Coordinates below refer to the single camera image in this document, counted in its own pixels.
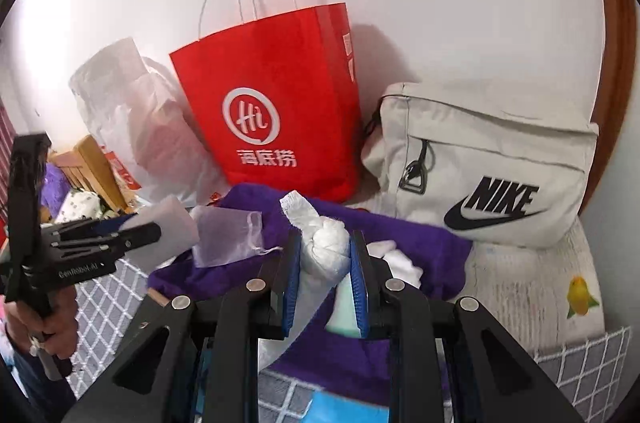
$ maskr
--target plastic bag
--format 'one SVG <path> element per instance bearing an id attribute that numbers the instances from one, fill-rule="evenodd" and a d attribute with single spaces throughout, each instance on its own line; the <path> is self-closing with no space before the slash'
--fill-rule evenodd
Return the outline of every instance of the plastic bag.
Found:
<path id="1" fill-rule="evenodd" d="M 262 213 L 222 207 L 195 207 L 200 242 L 193 247 L 196 267 L 222 266 L 267 253 L 262 245 Z"/>
<path id="2" fill-rule="evenodd" d="M 136 195 L 152 204 L 175 195 L 188 207 L 228 190 L 171 86 L 149 70 L 132 38 L 96 53 L 69 87 L 87 129 Z"/>

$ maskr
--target red paper bag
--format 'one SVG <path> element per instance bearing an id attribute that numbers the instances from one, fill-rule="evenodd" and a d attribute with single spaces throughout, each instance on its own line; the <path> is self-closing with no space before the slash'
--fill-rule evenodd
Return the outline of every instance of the red paper bag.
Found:
<path id="1" fill-rule="evenodd" d="M 354 193 L 361 124 L 344 3 L 247 22 L 171 59 L 229 183 Z"/>

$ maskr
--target white bag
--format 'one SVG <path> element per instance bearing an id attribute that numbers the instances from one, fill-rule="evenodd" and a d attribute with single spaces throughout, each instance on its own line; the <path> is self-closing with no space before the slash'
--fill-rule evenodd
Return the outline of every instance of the white bag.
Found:
<path id="1" fill-rule="evenodd" d="M 114 171 L 142 199 L 155 204 L 175 195 L 189 207 L 228 190 L 170 85 L 146 67 L 132 38 L 96 53 L 69 87 Z"/>
<path id="2" fill-rule="evenodd" d="M 479 241 L 556 244 L 574 222 L 598 127 L 503 82 L 393 84 L 362 159 L 396 217 Z"/>

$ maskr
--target nike swoosh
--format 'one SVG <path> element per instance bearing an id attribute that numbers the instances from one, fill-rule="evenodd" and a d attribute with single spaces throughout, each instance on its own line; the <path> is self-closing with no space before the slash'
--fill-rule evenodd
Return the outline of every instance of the nike swoosh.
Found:
<path id="1" fill-rule="evenodd" d="M 525 217 L 530 217 L 532 215 L 537 215 L 538 213 L 546 211 L 539 210 L 538 212 L 525 213 L 524 215 L 518 216 L 508 215 L 506 217 L 488 217 L 486 219 L 467 219 L 464 215 L 462 215 L 462 205 L 465 201 L 466 198 L 460 201 L 460 203 L 453 206 L 452 209 L 450 209 L 449 212 L 445 214 L 444 224 L 449 226 L 449 228 L 457 229 L 460 231 L 464 231 L 466 229 L 486 228 L 487 226 L 511 223 L 512 221 L 524 219 Z"/>

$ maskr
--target purple towel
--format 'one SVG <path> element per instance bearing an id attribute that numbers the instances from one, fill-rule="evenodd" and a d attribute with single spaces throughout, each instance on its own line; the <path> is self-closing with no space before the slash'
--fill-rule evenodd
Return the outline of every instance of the purple towel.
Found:
<path id="1" fill-rule="evenodd" d="M 71 185 L 66 179 L 65 173 L 52 163 L 47 162 L 40 204 L 49 209 L 53 219 L 58 216 L 69 190 L 71 190 Z"/>
<path id="2" fill-rule="evenodd" d="M 286 193 L 262 185 L 242 184 L 232 188 L 220 206 L 262 212 L 265 247 L 284 246 L 290 224 L 280 209 Z M 367 243 L 392 239 L 424 274 L 422 291 L 429 297 L 449 299 L 465 284 L 465 260 L 471 242 L 428 225 L 363 210 L 354 210 L 321 200 L 310 203 L 326 217 L 344 222 L 348 230 L 360 229 Z M 268 256 L 254 257 L 207 269 L 194 267 L 189 253 L 172 265 L 149 276 L 149 287 L 172 298 L 187 294 L 195 299 L 220 295 L 254 278 Z M 388 405 L 388 342 L 367 342 L 335 335 L 324 330 L 334 307 L 330 295 L 305 331 L 272 365 L 283 374 L 315 383 L 325 389 L 369 403 Z"/>

